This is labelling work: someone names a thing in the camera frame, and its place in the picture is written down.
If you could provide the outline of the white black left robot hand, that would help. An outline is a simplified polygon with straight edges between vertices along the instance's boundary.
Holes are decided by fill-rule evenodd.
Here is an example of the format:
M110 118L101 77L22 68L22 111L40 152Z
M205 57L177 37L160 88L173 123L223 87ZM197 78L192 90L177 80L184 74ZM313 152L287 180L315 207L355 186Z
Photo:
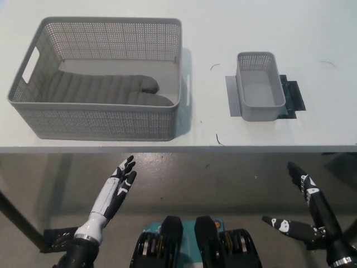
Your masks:
M137 173L133 171L135 164L134 156L128 157L106 180L90 211L88 220L76 230L75 238L97 244L102 243L103 229L121 207L137 176Z

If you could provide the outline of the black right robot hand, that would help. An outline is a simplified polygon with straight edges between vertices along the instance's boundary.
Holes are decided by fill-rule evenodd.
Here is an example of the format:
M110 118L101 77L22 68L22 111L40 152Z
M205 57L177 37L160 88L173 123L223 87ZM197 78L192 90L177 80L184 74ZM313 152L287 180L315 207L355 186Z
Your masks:
M262 221L281 234L303 242L308 251L326 251L328 267L356 267L356 249L344 238L336 215L312 177L294 162L287 164L292 182L309 208L314 224L263 216Z

